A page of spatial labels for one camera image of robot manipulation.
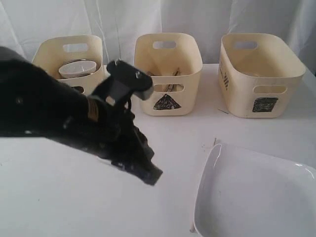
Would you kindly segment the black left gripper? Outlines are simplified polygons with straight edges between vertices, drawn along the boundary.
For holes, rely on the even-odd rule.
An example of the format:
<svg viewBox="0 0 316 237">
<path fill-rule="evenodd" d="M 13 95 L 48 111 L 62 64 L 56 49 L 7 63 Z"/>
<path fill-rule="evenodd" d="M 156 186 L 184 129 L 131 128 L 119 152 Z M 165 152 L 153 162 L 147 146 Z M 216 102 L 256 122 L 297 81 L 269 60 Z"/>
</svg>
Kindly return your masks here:
<svg viewBox="0 0 316 237">
<path fill-rule="evenodd" d="M 163 171 L 152 163 L 154 151 L 146 136 L 134 125 L 131 96 L 143 96 L 134 86 L 104 81 L 85 102 L 80 112 L 68 116 L 49 134 L 53 141 L 106 159 L 121 170 L 133 170 L 145 184 L 154 186 Z"/>
</svg>

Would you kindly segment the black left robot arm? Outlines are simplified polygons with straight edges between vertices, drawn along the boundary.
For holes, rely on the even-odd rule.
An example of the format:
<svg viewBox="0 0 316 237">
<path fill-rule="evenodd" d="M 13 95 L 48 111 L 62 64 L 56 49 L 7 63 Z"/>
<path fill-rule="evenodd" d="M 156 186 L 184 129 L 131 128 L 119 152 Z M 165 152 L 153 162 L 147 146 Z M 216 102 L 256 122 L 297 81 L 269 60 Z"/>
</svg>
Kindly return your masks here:
<svg viewBox="0 0 316 237">
<path fill-rule="evenodd" d="M 155 185 L 162 170 L 134 124 L 131 97 L 147 100 L 152 78 L 122 61 L 84 95 L 7 47 L 0 49 L 1 137 L 44 137 L 108 160 L 112 166 Z"/>
</svg>

